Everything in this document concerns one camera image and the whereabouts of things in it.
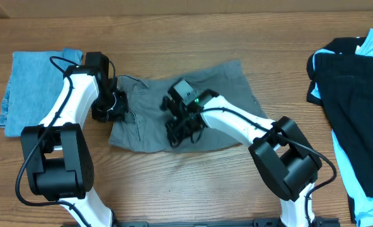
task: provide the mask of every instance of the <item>pile of clothes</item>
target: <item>pile of clothes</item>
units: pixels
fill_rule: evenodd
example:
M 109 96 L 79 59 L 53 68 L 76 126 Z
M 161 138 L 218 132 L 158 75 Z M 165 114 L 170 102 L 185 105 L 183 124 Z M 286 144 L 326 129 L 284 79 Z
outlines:
M 373 225 L 373 29 L 364 38 L 336 38 L 308 60 L 307 101 L 321 105 L 352 221 Z

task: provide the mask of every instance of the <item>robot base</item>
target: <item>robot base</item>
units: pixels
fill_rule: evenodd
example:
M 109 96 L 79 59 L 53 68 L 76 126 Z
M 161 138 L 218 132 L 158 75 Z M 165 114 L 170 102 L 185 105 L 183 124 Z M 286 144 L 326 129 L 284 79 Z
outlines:
M 280 218 L 256 218 L 253 221 L 210 221 L 201 223 L 152 223 L 145 221 L 115 223 L 113 227 L 285 227 Z M 340 227 L 338 218 L 315 217 L 311 227 Z

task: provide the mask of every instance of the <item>wire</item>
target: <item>wire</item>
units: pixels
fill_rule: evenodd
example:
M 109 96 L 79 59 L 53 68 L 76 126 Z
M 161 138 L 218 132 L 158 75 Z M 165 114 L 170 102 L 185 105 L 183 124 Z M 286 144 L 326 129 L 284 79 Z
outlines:
M 324 187 L 325 185 L 327 185 L 327 184 L 329 184 L 329 183 L 331 183 L 332 181 L 335 180 L 335 178 L 337 176 L 335 165 L 327 157 L 325 157 L 323 154 L 319 153 L 318 151 L 316 151 L 316 150 L 314 150 L 312 148 L 309 148 L 309 147 L 307 147 L 305 145 L 299 144 L 299 143 L 297 143 L 297 142 L 295 142 L 295 141 L 293 141 L 291 139 L 288 139 L 288 138 L 284 137 L 283 135 L 277 134 L 277 136 L 279 138 L 285 140 L 288 143 L 291 143 L 291 144 L 294 144 L 296 146 L 302 147 L 302 148 L 304 148 L 304 149 L 312 152 L 316 156 L 319 156 L 322 160 L 324 160 L 331 167 L 331 169 L 333 171 L 333 175 L 332 175 L 332 177 L 329 180 L 327 180 L 327 181 L 325 181 L 323 183 L 320 183 L 319 185 L 315 186 L 313 189 L 311 189 L 310 191 L 308 191 L 307 194 L 306 194 L 304 205 L 305 205 L 305 210 L 306 210 L 306 219 L 308 221 L 308 226 L 310 226 L 311 225 L 311 219 L 310 219 L 310 217 L 308 215 L 308 200 L 309 200 L 309 197 L 316 190 L 320 189 L 321 187 Z
M 183 119 L 180 122 L 180 124 L 175 128 L 175 131 L 179 130 L 180 127 L 182 127 L 183 125 L 185 125 L 188 120 L 194 118 L 196 115 L 204 113 L 204 112 L 208 112 L 208 111 L 214 111 L 214 110 L 221 110 L 223 112 L 230 112 L 230 113 L 232 113 L 232 114 L 234 114 L 234 115 L 242 118 L 243 120 L 247 121 L 249 124 L 253 125 L 254 127 L 259 128 L 259 129 L 261 129 L 262 131 L 265 131 L 265 132 L 270 132 L 269 129 L 261 126 L 258 123 L 253 122 L 252 120 L 250 120 L 249 118 L 247 118 L 244 115 L 240 114 L 239 112 L 231 110 L 231 109 L 228 109 L 228 108 L 224 108 L 224 107 L 207 108 L 207 109 L 203 109 L 203 110 L 201 110 L 199 112 L 193 113 L 189 117 Z M 315 186 L 313 189 L 311 189 L 310 191 L 308 191 L 307 194 L 306 194 L 306 197 L 305 197 L 305 200 L 304 200 L 305 213 L 306 213 L 306 219 L 308 221 L 308 226 L 311 226 L 311 219 L 310 219 L 310 217 L 308 215 L 308 200 L 309 200 L 309 197 L 310 197 L 310 195 L 314 191 L 320 189 L 321 187 L 324 187 L 325 185 L 328 185 L 329 183 L 331 183 L 332 181 L 335 180 L 335 178 L 337 176 L 336 167 L 335 167 L 335 165 L 327 157 L 325 157 L 323 154 L 319 153 L 318 151 L 314 150 L 313 148 L 309 148 L 309 147 L 307 147 L 307 146 L 305 146 L 303 144 L 295 142 L 295 141 L 293 141 L 293 140 L 291 140 L 291 139 L 289 139 L 289 138 L 287 138 L 287 137 L 285 137 L 285 136 L 283 136 L 283 135 L 281 135 L 279 133 L 276 133 L 276 135 L 277 135 L 277 137 L 283 139 L 284 141 L 286 141 L 288 143 L 291 143 L 291 144 L 294 144 L 296 146 L 299 146 L 301 148 L 304 148 L 304 149 L 308 150 L 309 152 L 311 152 L 312 154 L 315 154 L 316 156 L 320 157 L 327 164 L 329 164 L 329 166 L 331 167 L 331 169 L 333 171 L 333 175 L 332 175 L 332 177 L 329 180 L 327 180 L 325 182 L 322 182 L 319 185 Z
M 66 62 L 69 62 L 69 63 L 77 65 L 75 62 L 72 62 L 70 60 L 64 59 L 62 57 L 57 57 L 57 56 L 50 57 L 49 60 L 51 61 L 51 63 L 57 69 L 59 69 L 63 73 L 65 73 L 63 71 L 63 69 L 61 67 L 59 67 L 53 61 L 53 59 L 59 59 L 59 60 L 66 61 Z M 68 91 L 68 93 L 67 93 L 67 95 L 66 95 L 66 97 L 65 97 L 65 99 L 64 99 L 64 101 L 62 103 L 62 105 L 59 107 L 58 111 L 56 111 L 54 118 L 52 119 L 52 121 L 50 122 L 50 124 L 47 126 L 47 128 L 44 130 L 44 132 L 41 134 L 41 136 L 38 138 L 37 143 L 34 145 L 33 149 L 30 152 L 30 154 L 27 156 L 27 158 L 25 159 L 24 163 L 22 164 L 22 166 L 21 166 L 21 168 L 20 168 L 20 170 L 18 172 L 18 175 L 17 175 L 16 185 L 15 185 L 15 191 L 16 191 L 17 199 L 20 202 L 22 202 L 24 205 L 27 205 L 27 206 L 36 206 L 36 207 L 40 207 L 40 206 L 51 206 L 51 205 L 64 205 L 64 206 L 68 206 L 69 210 L 73 210 L 79 216 L 80 220 L 83 222 L 83 224 L 85 226 L 91 227 L 91 225 L 88 224 L 88 222 L 86 221 L 86 219 L 84 218 L 84 216 L 81 214 L 81 212 L 79 211 L 79 209 L 76 206 L 74 206 L 74 204 L 71 204 L 70 202 L 67 202 L 67 201 L 29 202 L 26 199 L 24 199 L 23 196 L 20 193 L 20 182 L 21 182 L 21 178 L 22 178 L 22 176 L 24 174 L 25 168 L 27 167 L 28 163 L 30 162 L 31 157 L 34 155 L 35 150 L 37 150 L 37 148 L 41 144 L 42 139 L 44 139 L 44 137 L 48 134 L 49 130 L 52 128 L 53 124 L 59 118 L 59 115 L 62 113 L 63 108 L 65 107 L 66 103 L 69 101 L 69 97 L 72 94 L 72 91 L 73 91 L 73 82 L 72 82 L 72 79 L 70 77 L 66 77 L 66 78 L 67 78 L 67 80 L 69 81 L 69 84 L 70 84 L 69 91 Z
M 112 83 L 111 83 L 111 87 L 110 87 L 111 90 L 113 90 L 114 88 L 117 87 L 117 80 L 115 79 L 117 77 L 117 72 L 115 70 L 115 66 L 113 65 L 113 62 L 111 60 L 108 60 L 108 61 L 111 64 L 112 70 L 113 70 Z
M 203 127 L 199 130 L 199 136 L 198 136 L 198 139 L 196 141 L 193 140 L 193 134 L 191 134 L 191 143 L 192 144 L 195 144 L 200 140 L 200 138 L 202 137 L 202 134 L 204 133 L 204 129 L 205 128 Z
M 179 108 L 180 108 L 180 110 L 183 108 L 183 107 L 182 107 L 182 102 L 180 102 L 180 104 L 179 104 Z M 184 114 L 184 112 L 181 111 L 180 113 L 181 113 L 181 117 L 182 117 L 182 119 L 185 119 L 185 114 Z M 176 143 L 175 145 L 173 145 L 173 142 L 170 141 L 169 145 L 170 145 L 172 148 L 177 148 L 177 147 L 179 147 L 179 146 L 181 145 L 183 139 L 185 138 L 185 134 L 187 133 L 187 127 L 185 126 L 185 127 L 178 128 L 178 129 L 176 128 L 176 129 L 174 130 L 174 132 L 178 132 L 178 130 L 180 130 L 180 129 L 182 129 L 182 136 L 181 136 L 182 139 L 178 140 L 177 143 Z
M 62 60 L 62 61 L 66 61 L 68 63 L 71 63 L 71 64 L 74 64 L 75 66 L 78 66 L 79 64 L 76 63 L 76 62 L 73 62 L 73 61 L 70 61 L 68 59 L 65 59 L 63 57 L 58 57 L 58 56 L 51 56 L 49 57 L 49 61 L 57 68 L 59 69 L 60 72 L 62 72 L 63 74 L 65 73 L 65 70 L 63 70 L 61 67 L 59 67 L 54 61 L 53 59 L 59 59 L 59 60 Z

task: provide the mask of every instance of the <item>light blue shirt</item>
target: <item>light blue shirt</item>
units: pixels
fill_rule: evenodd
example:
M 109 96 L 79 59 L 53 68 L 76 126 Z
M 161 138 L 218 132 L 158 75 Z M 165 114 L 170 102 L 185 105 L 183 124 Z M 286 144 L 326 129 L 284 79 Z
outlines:
M 335 54 L 333 51 L 326 49 L 316 51 L 313 56 L 314 71 L 316 70 L 315 55 L 318 53 Z M 370 29 L 370 32 L 363 45 L 356 48 L 355 54 L 373 57 L 373 28 Z M 312 90 L 311 94 L 316 98 L 321 99 L 321 94 L 319 93 L 317 83 L 315 84 L 315 87 Z M 350 163 L 346 152 L 340 146 L 333 130 L 332 141 L 343 184 L 348 195 L 355 201 L 354 213 L 357 226 L 373 226 L 373 198 L 367 197 L 365 195 L 363 188 L 360 186 L 360 183 L 356 178 L 352 164 Z

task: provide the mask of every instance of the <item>denim fabric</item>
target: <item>denim fabric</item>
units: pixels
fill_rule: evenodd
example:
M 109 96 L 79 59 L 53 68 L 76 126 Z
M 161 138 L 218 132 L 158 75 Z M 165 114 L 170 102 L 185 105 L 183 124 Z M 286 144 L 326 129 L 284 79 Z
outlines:
M 5 136 L 20 136 L 25 126 L 38 125 L 54 106 L 63 88 L 63 75 L 50 63 L 50 56 L 80 64 L 83 53 L 73 49 L 13 53 L 11 76 L 0 113 L 0 127 L 4 128 Z M 64 70 L 70 64 L 55 61 Z

